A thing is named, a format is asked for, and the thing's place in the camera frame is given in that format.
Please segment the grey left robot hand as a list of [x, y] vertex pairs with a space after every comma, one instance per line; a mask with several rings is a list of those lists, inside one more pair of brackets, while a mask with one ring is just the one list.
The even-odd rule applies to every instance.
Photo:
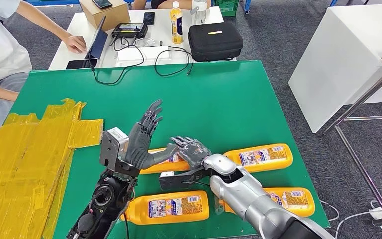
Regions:
[[153, 102], [129, 134], [129, 145], [123, 160], [137, 169], [148, 169], [171, 158], [178, 146], [169, 143], [164, 151], [149, 153], [152, 136], [163, 119], [158, 114], [162, 111], [162, 99]]

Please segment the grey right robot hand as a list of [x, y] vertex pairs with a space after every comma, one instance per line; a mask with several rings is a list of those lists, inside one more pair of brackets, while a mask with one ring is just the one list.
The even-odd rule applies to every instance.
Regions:
[[178, 146], [179, 157], [188, 163], [190, 169], [199, 168], [202, 162], [212, 155], [212, 152], [197, 139], [176, 136], [170, 140]]

